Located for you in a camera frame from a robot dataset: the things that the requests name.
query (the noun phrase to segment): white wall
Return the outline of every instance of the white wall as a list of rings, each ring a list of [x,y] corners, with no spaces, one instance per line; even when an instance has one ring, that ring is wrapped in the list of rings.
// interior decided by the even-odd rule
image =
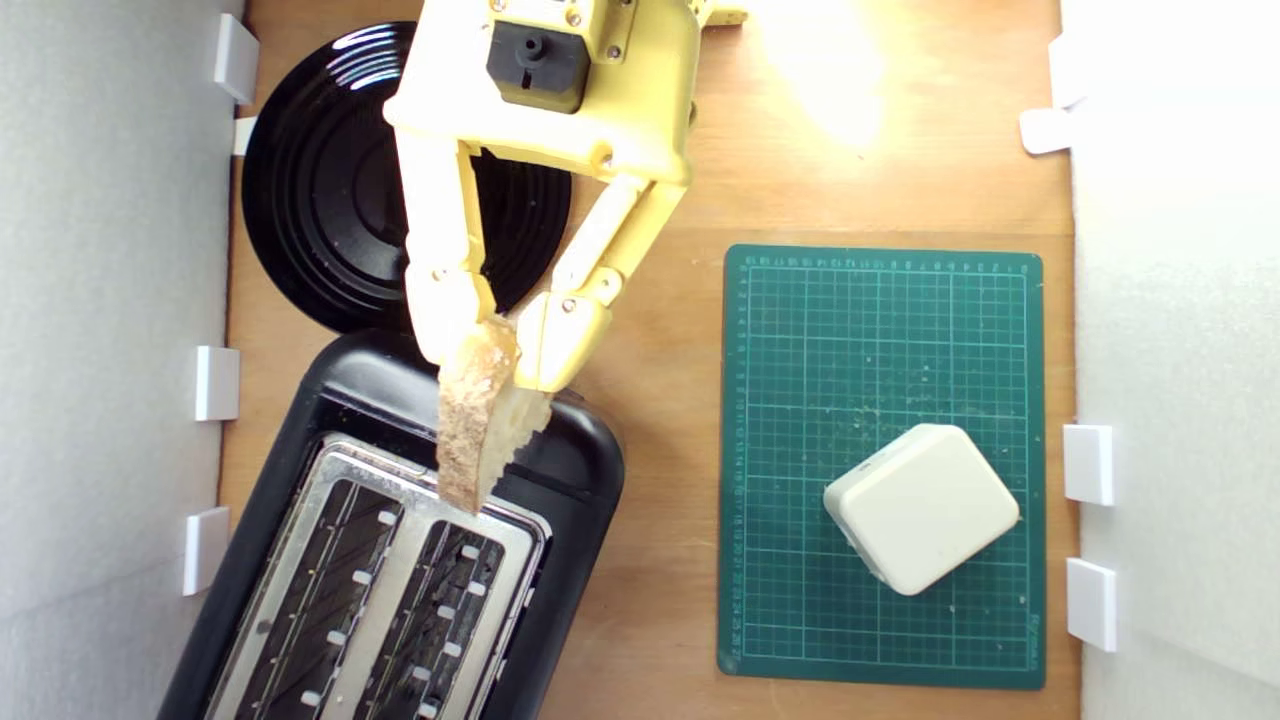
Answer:
[[[1115,428],[1119,650],[1087,720],[1280,717],[1280,8],[1064,0],[1075,110],[1079,420]]]
[[[225,329],[243,0],[0,0],[0,716],[155,714],[198,598],[183,518],[221,428],[195,348]]]

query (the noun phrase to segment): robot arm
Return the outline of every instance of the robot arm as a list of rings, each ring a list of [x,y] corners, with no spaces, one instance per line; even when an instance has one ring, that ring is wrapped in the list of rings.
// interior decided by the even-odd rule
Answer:
[[[508,318],[517,387],[553,393],[572,380],[690,184],[700,31],[745,17],[713,0],[425,1],[384,113],[408,213],[410,313],[429,361],[495,311],[470,165],[488,149],[607,183],[549,281]]]

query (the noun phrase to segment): wooden table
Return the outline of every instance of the wooden table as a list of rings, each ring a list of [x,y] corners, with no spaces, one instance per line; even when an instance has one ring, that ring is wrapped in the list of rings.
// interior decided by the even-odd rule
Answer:
[[[1074,414],[1068,160],[1027,156],[1018,114],[1048,102],[1057,3],[755,3],[708,31],[694,188],[635,275],[575,388],[628,448],[623,500],[543,717],[1076,719],[1079,647],[1065,630],[1061,493]],[[416,0],[248,0],[262,41],[257,101],[328,40]],[[246,108],[252,114],[256,108]],[[596,188],[580,183],[575,223]],[[229,343],[241,419],[225,430],[221,501],[238,512],[307,364],[333,337],[270,284],[233,208]],[[728,678],[716,669],[719,320],[733,242],[1038,252],[1046,268],[1048,683],[986,692]]]

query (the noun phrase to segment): bread slice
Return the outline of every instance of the bread slice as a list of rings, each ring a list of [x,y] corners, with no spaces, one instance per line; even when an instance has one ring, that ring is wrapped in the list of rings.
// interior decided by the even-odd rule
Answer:
[[[479,512],[516,451],[550,420],[550,396],[513,384],[516,329],[493,316],[440,365],[440,497]]]

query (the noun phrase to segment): green cutting mat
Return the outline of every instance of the green cutting mat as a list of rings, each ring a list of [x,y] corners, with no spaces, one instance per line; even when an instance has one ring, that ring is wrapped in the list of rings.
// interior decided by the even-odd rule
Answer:
[[[726,258],[718,661],[733,675],[1044,684],[1042,266],[1034,255],[735,246]],[[915,597],[823,488],[918,423],[964,428],[1021,520]]]

